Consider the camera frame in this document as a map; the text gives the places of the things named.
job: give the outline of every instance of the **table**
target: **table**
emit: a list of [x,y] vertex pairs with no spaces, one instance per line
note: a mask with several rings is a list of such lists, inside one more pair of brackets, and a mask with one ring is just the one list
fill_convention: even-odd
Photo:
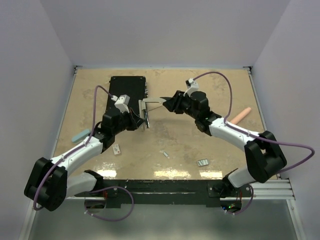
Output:
[[[212,69],[79,69],[76,73],[67,110],[57,141],[55,156],[75,146],[71,139],[84,129],[91,129],[93,96],[96,85],[109,89],[111,76],[145,76],[149,97],[172,97],[176,90],[185,91],[185,81]],[[232,86],[233,106],[230,119],[243,109],[251,113],[238,125],[263,132],[263,124],[247,70],[218,69]],[[217,74],[199,78],[199,91],[207,94],[211,110],[225,116],[230,94],[226,81]],[[96,121],[102,119],[107,95],[98,90]],[[158,107],[149,103],[148,109]],[[221,179],[246,164],[244,153],[222,139],[200,132],[186,114],[177,115],[164,107],[149,112],[150,128],[124,131],[115,137],[121,155],[112,149],[96,156],[78,168],[73,175],[91,169],[105,179]],[[199,167],[197,160],[208,159]]]

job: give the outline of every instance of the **gray floor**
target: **gray floor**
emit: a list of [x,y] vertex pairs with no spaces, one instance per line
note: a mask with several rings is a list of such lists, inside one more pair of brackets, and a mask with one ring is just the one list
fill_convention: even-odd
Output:
[[[129,210],[104,209],[120,217]],[[37,212],[29,240],[295,240],[285,200],[255,200],[247,211],[231,216],[200,205],[136,205],[120,222],[84,214],[84,200],[68,199],[56,211]]]

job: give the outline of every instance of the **wall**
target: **wall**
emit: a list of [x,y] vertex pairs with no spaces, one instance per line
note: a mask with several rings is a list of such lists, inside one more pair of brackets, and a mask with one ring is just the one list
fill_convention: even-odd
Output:
[[[290,177],[307,239],[319,239],[320,1],[291,0],[253,66],[267,128],[278,140],[304,143],[315,156],[284,173]],[[283,147],[288,165],[309,152]]]
[[35,161],[49,157],[72,64],[39,0],[0,7],[0,239],[18,239]]
[[252,66],[290,0],[41,0],[77,65]]

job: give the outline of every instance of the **teal eraser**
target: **teal eraser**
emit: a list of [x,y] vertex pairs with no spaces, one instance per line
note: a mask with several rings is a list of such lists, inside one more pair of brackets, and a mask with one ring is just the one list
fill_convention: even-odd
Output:
[[89,129],[85,129],[82,132],[80,132],[78,135],[75,135],[71,141],[76,144],[80,141],[82,141],[83,139],[85,139],[89,134],[90,134],[90,130]]

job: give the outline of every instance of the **small white box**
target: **small white box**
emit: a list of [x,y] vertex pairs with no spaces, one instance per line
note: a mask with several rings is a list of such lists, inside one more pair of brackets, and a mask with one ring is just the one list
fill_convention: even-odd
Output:
[[119,144],[112,145],[112,149],[113,149],[114,155],[117,156],[117,155],[121,154]]

